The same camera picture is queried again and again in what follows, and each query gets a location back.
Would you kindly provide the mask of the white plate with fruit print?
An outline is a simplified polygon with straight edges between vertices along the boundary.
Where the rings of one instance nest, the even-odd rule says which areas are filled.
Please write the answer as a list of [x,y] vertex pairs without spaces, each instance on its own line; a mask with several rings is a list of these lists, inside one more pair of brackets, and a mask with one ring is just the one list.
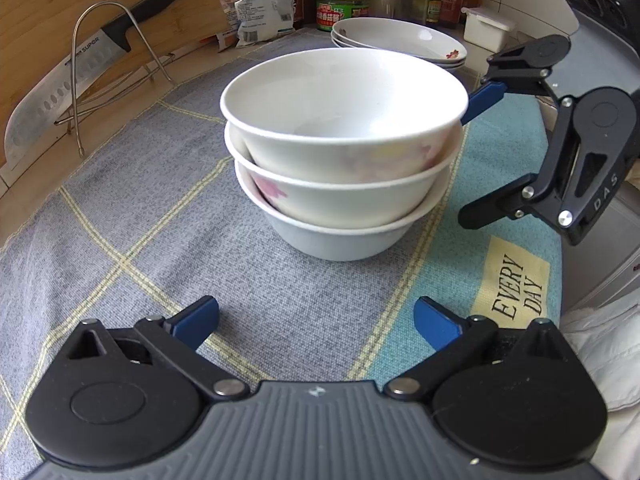
[[345,46],[405,53],[442,66],[458,65],[468,56],[466,47],[454,37],[391,18],[345,18],[333,25],[331,34]]

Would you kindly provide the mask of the white ceramic bowl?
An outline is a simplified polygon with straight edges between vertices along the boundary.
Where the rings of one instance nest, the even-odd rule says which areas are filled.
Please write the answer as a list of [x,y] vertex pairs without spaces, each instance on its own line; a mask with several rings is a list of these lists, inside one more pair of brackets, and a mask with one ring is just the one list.
[[257,166],[326,183],[427,170],[468,106],[468,92],[446,70],[363,48],[272,58],[236,76],[220,98]]

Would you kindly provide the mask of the white plastic lidded box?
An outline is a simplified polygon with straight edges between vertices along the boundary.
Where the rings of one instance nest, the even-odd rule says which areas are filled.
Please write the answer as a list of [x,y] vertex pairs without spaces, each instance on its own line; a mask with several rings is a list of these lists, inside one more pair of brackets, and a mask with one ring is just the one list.
[[484,6],[464,6],[461,13],[465,15],[464,41],[492,53],[501,51],[516,31],[514,21]]

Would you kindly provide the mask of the yellow-lid spice jar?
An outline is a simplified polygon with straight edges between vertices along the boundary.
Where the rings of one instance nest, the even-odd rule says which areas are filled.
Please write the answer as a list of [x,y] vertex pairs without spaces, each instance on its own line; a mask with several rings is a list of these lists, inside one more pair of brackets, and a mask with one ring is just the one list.
[[392,18],[394,0],[370,0],[369,15],[374,18]]

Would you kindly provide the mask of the grey checked dish mat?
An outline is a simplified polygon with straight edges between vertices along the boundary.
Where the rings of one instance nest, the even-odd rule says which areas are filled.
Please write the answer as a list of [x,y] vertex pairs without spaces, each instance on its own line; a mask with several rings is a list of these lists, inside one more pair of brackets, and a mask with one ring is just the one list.
[[329,262],[274,232],[243,193],[224,145],[219,97],[243,70],[325,48],[307,28],[162,96],[101,146],[1,251],[1,474],[39,464],[25,405],[55,353],[85,318],[129,327],[171,316],[205,295],[220,305],[206,359],[248,382],[387,382],[430,355],[413,326],[430,296],[458,315],[492,307],[484,267],[515,250],[541,281],[546,315],[562,296],[560,238],[533,217],[478,231],[459,209],[537,170],[547,136],[537,101],[506,96],[469,124],[442,203],[373,258]]

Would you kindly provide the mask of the green-lid sauce jar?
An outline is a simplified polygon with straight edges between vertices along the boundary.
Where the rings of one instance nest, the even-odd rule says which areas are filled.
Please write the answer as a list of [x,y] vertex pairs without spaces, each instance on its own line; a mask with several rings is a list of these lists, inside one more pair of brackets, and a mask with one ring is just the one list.
[[370,0],[314,0],[316,24],[319,30],[329,32],[333,25],[345,18],[369,15]]

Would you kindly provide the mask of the bottom white bowl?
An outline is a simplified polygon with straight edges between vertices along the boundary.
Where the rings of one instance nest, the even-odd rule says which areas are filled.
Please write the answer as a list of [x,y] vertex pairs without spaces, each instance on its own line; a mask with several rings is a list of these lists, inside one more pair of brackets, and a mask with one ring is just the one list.
[[262,211],[282,240],[308,256],[347,262],[367,259],[385,252],[416,222],[430,214],[445,195],[451,167],[446,167],[438,174],[424,200],[410,214],[385,226],[365,229],[324,228],[290,218],[267,203],[248,171],[238,162],[234,164],[234,171],[245,195]]

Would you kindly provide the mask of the white blue-print bag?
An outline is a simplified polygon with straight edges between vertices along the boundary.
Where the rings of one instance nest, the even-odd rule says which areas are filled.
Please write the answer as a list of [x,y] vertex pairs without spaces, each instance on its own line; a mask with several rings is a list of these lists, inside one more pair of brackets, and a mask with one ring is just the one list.
[[259,44],[293,30],[294,0],[239,0],[234,6],[240,21],[239,47]]

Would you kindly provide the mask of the bamboo cutting board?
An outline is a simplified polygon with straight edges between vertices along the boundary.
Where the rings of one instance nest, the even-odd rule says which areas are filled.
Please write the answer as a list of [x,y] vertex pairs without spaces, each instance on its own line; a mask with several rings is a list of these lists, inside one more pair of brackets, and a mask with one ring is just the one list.
[[[74,42],[140,0],[1,0],[1,121],[52,68],[70,55]],[[130,53],[109,68],[101,87],[149,61],[228,26],[219,0],[176,0],[130,32]]]

